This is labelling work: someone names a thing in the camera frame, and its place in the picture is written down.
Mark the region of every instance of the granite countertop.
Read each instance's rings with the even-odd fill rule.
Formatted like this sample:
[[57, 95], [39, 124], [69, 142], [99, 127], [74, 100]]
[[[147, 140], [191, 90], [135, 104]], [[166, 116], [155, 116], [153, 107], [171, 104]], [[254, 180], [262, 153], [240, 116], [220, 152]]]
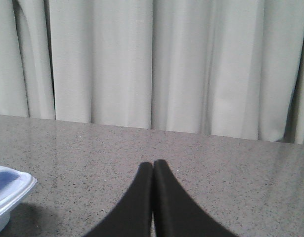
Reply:
[[304, 237], [304, 146], [11, 116], [0, 116], [0, 165], [38, 183], [0, 237], [81, 237], [139, 163], [159, 158], [239, 236]]

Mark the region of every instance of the curtain pleat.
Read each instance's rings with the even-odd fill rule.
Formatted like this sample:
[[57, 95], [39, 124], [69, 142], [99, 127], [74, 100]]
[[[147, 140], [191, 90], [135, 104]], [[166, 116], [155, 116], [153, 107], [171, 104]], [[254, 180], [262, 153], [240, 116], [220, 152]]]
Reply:
[[0, 114], [283, 141], [288, 113], [304, 144], [304, 0], [0, 0]]

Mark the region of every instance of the plastic container lid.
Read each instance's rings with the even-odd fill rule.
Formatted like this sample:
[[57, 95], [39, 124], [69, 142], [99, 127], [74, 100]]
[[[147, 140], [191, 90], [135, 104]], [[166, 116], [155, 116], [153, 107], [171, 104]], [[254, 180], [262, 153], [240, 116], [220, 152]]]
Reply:
[[0, 166], [0, 231], [12, 211], [34, 187], [37, 180], [29, 173]]

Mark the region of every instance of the black object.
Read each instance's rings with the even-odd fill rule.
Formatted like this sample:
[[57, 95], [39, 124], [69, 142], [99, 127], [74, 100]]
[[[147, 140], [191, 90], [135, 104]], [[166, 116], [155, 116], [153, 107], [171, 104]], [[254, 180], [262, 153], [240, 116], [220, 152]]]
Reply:
[[84, 237], [150, 237], [153, 167], [141, 163], [117, 206]]
[[191, 199], [165, 160], [154, 162], [153, 182], [157, 237], [236, 237]]

